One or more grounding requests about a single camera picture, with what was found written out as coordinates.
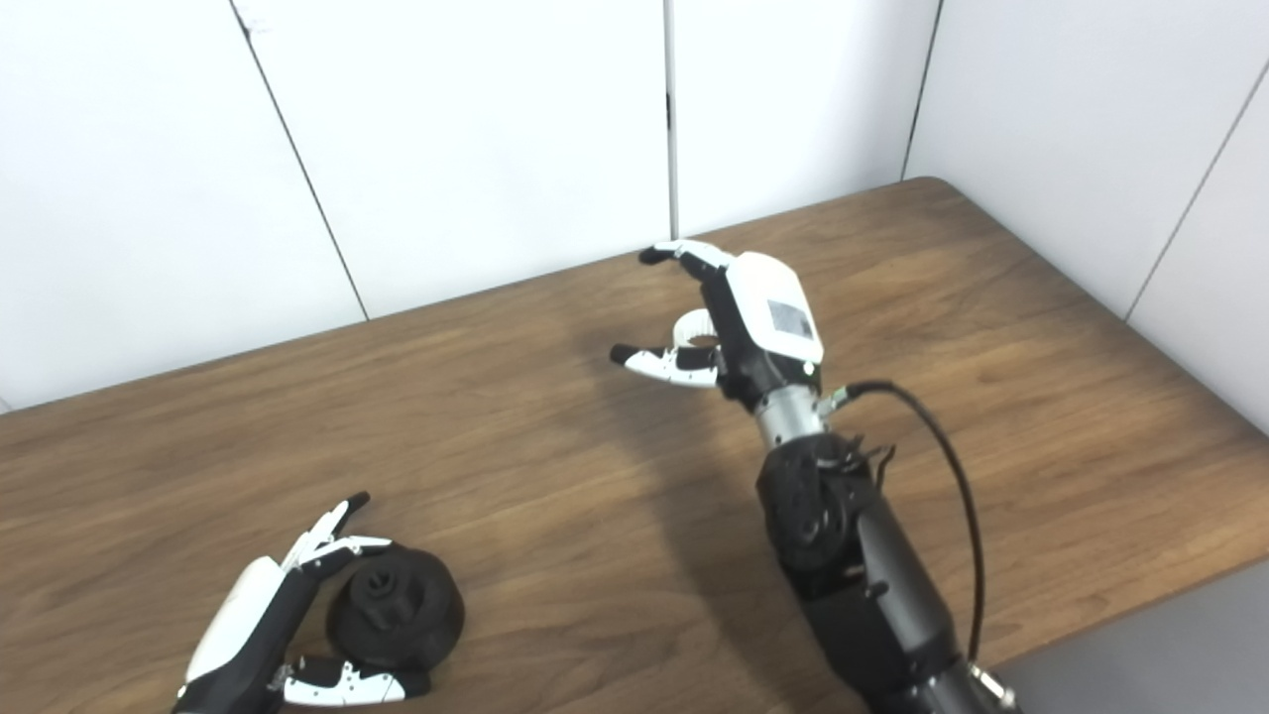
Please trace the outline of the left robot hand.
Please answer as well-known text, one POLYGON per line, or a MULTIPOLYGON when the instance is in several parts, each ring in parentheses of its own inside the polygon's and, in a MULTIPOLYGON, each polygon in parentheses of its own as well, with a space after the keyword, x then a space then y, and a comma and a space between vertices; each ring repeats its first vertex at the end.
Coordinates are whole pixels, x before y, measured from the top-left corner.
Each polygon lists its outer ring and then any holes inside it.
POLYGON ((390 538, 343 534, 369 498, 364 491, 343 498, 299 534, 286 559, 259 555, 245 566, 195 646, 173 713, 334 711, 430 692, 431 677, 423 670, 383 670, 335 654, 288 659, 325 580, 358 557, 395 547, 390 538))

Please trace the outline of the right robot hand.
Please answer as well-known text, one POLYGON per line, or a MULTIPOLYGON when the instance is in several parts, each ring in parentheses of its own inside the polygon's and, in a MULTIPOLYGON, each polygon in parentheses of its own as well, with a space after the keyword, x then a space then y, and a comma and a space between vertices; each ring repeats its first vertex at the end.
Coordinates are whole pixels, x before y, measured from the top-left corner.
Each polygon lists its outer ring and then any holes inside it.
POLYGON ((712 347, 618 342, 610 361, 634 374, 695 389, 718 388, 753 413, 766 394, 805 388, 821 394, 825 347, 798 275, 761 252, 733 256, 697 240, 659 241, 640 263, 679 263, 698 282, 712 347))

